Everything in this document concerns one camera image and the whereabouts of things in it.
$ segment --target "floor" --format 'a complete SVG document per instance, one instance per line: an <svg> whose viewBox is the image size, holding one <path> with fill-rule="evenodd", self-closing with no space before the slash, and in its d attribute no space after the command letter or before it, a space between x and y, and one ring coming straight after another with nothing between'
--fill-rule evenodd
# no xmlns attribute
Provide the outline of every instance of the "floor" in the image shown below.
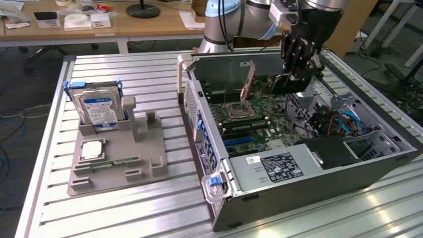
<svg viewBox="0 0 423 238"><path fill-rule="evenodd" d="M381 14L370 18L365 24L363 31L370 32L375 26ZM379 39L385 36L387 29L395 22L390 21L385 26ZM403 73L407 73L410 69L403 67L409 57L418 49L423 42L423 36L417 34L409 29L403 29L402 34L391 45L391 55L383 55L378 60L381 63L394 63L401 67ZM161 41L161 42L138 42L131 43L133 52L145 51L173 51L173 50L190 50L193 46L199 46L201 40L179 40L179 41ZM118 46L113 43L99 44L99 49L92 50L90 44L63 46L63 49L70 55L102 55L102 54L117 54ZM8 109L24 109L35 105L51 103L58 77L62 68L63 56L58 52L48 52L34 64L35 73L28 76L22 71L22 64L27 57L36 52L39 47L30 47L30 52L22 54L18 48L10 48L7 53L0 56L0 112ZM0 48L0 55L7 49ZM349 54L345 57L345 61L359 73L375 68L378 65L357 54ZM383 74L383 68L366 74L366 76L381 82L387 82L387 76ZM48 111L48 108L35 109L28 115L42 115ZM23 118L18 117L8 122L20 123ZM7 148L10 159L14 161L19 180L22 183L22 194L15 200L18 195L18 179L11 173L8 179L0 184L0 210L11 203L11 209L0 213L0 237L14 237L23 201L30 185L34 164L36 160L39 145L44 133L47 117L27 119L26 122L26 134L22 139ZM14 130L15 125L0 123L0 138L4 138Z"/></svg>

